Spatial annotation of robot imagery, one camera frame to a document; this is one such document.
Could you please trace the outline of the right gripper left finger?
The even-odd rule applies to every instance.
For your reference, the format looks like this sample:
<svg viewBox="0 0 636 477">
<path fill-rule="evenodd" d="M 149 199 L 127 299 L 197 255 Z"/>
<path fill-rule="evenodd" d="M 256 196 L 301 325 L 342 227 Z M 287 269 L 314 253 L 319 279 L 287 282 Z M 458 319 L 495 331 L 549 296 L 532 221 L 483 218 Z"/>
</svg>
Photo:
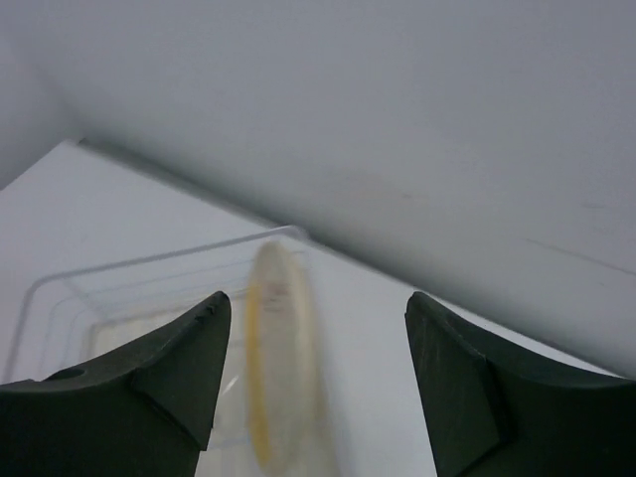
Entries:
<svg viewBox="0 0 636 477">
<path fill-rule="evenodd" d="M 170 323 L 42 381 L 1 388 L 4 476 L 192 476 L 229 344 L 216 292 Z"/>
</svg>

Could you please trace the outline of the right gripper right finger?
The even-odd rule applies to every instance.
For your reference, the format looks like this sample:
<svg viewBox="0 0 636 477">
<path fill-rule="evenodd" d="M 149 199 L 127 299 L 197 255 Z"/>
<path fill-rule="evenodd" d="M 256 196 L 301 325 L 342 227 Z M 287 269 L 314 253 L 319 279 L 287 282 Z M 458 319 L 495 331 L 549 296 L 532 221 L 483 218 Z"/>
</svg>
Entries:
<svg viewBox="0 0 636 477">
<path fill-rule="evenodd" d="M 633 381 L 542 356 L 422 292 L 405 327 L 438 475 L 634 475 Z"/>
</svg>

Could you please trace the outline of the cream plate yellow rim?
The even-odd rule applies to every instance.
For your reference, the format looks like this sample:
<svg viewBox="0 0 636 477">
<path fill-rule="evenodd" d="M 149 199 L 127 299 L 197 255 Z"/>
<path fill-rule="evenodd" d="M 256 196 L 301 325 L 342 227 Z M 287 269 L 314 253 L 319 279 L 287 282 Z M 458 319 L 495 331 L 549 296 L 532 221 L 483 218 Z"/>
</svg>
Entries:
<svg viewBox="0 0 636 477">
<path fill-rule="evenodd" d="M 261 472 L 280 476 L 315 419 L 318 358 L 303 266 L 277 240 L 254 259 L 243 330 L 249 438 Z"/>
</svg>

